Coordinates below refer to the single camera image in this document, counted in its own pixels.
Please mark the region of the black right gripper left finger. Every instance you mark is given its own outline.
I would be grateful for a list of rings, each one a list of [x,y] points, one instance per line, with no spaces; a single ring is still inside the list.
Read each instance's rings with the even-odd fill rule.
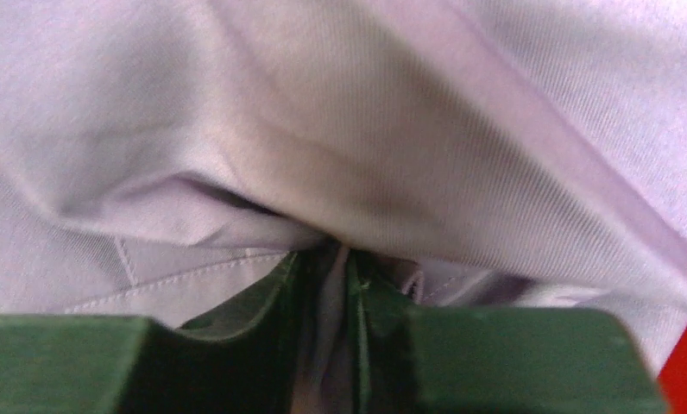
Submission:
[[[313,251],[179,329],[0,315],[0,413],[287,413]]]

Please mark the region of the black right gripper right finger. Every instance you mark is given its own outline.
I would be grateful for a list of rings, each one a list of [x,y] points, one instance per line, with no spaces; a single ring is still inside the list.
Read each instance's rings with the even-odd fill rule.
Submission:
[[[346,264],[356,413],[666,413],[631,336],[592,309],[431,307]]]

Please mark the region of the purple skirt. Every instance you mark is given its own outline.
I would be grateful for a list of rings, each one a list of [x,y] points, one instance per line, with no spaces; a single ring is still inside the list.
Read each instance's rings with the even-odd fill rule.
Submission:
[[[0,315],[170,329],[313,251],[287,413],[356,413],[346,264],[687,326],[687,1],[0,1]]]

